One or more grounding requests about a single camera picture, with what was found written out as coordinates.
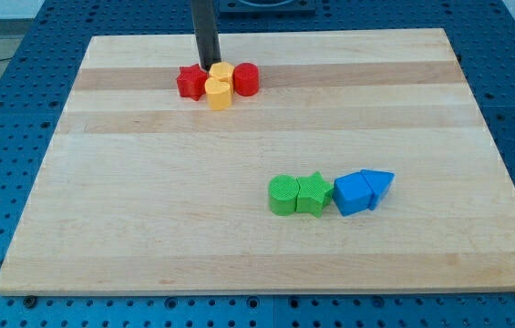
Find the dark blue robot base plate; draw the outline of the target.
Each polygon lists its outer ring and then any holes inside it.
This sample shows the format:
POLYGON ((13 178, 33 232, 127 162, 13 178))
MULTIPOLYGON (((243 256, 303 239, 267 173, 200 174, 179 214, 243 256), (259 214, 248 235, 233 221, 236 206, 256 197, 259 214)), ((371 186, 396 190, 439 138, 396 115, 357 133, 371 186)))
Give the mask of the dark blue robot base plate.
POLYGON ((312 14, 316 0, 219 0, 220 16, 240 14, 312 14))

